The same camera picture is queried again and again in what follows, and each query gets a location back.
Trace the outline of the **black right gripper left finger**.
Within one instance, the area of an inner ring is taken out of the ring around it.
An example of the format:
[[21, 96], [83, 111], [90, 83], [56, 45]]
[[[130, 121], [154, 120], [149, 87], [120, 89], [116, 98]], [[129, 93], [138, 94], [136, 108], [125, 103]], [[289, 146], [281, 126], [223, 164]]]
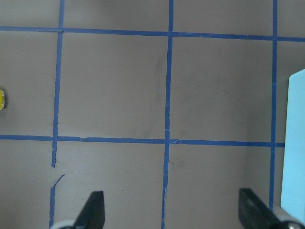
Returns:
[[103, 191], [94, 191], [77, 216], [74, 229], [102, 229], [105, 224]]

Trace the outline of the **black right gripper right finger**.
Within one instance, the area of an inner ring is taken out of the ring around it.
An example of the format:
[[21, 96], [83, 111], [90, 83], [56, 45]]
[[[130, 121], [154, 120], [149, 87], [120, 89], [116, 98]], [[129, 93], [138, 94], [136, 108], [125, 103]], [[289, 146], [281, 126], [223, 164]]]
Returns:
[[250, 188], [239, 189], [238, 218], [244, 229], [275, 229], [281, 224]]

